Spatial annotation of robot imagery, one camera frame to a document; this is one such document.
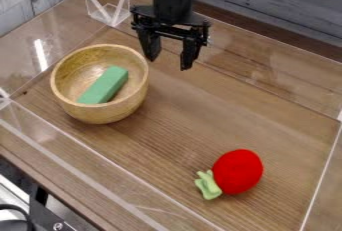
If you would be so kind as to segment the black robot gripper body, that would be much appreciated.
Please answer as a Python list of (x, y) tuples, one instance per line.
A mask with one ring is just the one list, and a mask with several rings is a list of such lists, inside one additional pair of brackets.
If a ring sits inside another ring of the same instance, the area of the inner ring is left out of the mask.
[(132, 29), (153, 31), (160, 37), (181, 40), (193, 37), (206, 45), (209, 22), (192, 11), (192, 0), (152, 0), (150, 5), (134, 5)]

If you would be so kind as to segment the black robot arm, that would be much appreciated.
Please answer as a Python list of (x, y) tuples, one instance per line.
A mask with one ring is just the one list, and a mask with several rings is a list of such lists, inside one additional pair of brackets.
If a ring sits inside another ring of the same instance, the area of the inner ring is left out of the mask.
[(198, 57), (200, 48), (208, 44), (210, 23), (192, 11), (192, 0), (152, 0), (152, 4), (134, 5), (132, 29), (137, 33), (142, 53), (153, 61), (161, 51), (161, 39), (180, 40), (180, 70), (188, 70)]

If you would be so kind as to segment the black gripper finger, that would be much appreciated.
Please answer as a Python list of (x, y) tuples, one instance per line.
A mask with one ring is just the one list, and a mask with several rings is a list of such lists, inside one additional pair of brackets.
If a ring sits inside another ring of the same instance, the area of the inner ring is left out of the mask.
[(137, 29), (137, 38), (140, 41), (141, 49), (145, 58), (149, 61), (153, 61), (161, 51), (161, 41), (160, 36), (153, 32), (145, 29)]
[(200, 51), (200, 42), (193, 37), (182, 39), (182, 51), (180, 53), (180, 70), (188, 70), (192, 67), (193, 61), (197, 59)]

